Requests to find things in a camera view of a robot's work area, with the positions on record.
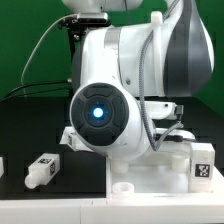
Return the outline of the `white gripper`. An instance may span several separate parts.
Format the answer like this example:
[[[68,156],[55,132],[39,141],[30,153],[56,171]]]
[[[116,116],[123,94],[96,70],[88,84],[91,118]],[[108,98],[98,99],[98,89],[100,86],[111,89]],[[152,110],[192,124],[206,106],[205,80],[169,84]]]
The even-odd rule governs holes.
[[[175,120],[177,105],[173,102],[146,101],[146,113],[153,120]]]

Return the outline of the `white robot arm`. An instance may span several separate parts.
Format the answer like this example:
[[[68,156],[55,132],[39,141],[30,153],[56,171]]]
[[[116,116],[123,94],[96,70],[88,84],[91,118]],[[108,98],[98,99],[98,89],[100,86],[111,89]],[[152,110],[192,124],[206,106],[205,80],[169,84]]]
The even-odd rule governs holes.
[[[163,119],[151,96],[191,96],[209,81],[214,68],[210,37],[195,0],[165,0],[142,25],[88,33],[82,49],[80,85],[70,105],[71,124],[81,142],[113,159],[132,160],[158,150],[176,123],[162,134]]]

